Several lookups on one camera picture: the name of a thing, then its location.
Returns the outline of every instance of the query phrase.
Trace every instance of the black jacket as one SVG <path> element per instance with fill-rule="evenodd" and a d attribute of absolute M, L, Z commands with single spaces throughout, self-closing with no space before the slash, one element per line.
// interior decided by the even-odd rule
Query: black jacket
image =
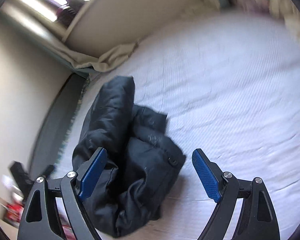
<path fill-rule="evenodd" d="M 84 206 L 93 225 L 113 237 L 134 232 L 156 215 L 186 159 L 164 135 L 167 116 L 134 105 L 134 90 L 132 77 L 102 86 L 72 159 L 77 170 L 98 147 L 107 150 L 106 167 Z"/>

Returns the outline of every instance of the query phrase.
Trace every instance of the blue gripper pad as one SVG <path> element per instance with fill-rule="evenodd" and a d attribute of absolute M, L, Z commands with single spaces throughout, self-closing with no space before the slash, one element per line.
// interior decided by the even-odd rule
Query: blue gripper pad
<path fill-rule="evenodd" d="M 100 178 L 100 175 L 107 163 L 107 151 L 102 149 L 98 156 L 93 160 L 90 167 L 87 169 L 80 183 L 80 192 L 78 198 L 83 202 L 91 196 L 96 184 Z"/>
<path fill-rule="evenodd" d="M 219 193 L 218 181 L 197 150 L 192 153 L 192 164 L 208 197 L 219 203 L 221 195 Z"/>

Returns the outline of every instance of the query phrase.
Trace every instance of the bed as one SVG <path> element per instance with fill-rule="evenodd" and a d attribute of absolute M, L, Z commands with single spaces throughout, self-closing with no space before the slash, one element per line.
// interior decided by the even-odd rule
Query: bed
<path fill-rule="evenodd" d="M 198 238 L 215 203 L 192 166 L 196 148 L 237 178 L 261 177 L 281 239 L 291 236 L 300 224 L 300 47 L 282 21 L 229 9 L 178 18 L 155 31 L 128 61 L 90 82 L 55 178 L 72 170 L 85 115 L 101 86 L 117 75 L 134 77 L 136 104 L 168 114 L 166 134 L 187 156 L 162 218 L 123 239 Z M 238 200 L 225 239 L 240 208 Z"/>

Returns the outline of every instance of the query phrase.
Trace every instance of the wall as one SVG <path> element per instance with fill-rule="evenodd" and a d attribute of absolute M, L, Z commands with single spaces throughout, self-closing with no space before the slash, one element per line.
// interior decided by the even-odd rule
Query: wall
<path fill-rule="evenodd" d="M 0 197 L 15 160 L 28 165 L 39 129 L 70 70 L 0 18 Z"/>

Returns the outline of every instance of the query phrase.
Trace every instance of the snap button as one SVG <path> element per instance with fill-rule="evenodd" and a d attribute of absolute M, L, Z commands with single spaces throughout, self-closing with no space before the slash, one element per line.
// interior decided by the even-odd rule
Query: snap button
<path fill-rule="evenodd" d="M 172 158 L 169 158 L 168 161 L 171 164 L 171 166 L 173 166 L 173 167 L 178 165 L 178 162 L 176 160 L 173 160 Z"/>

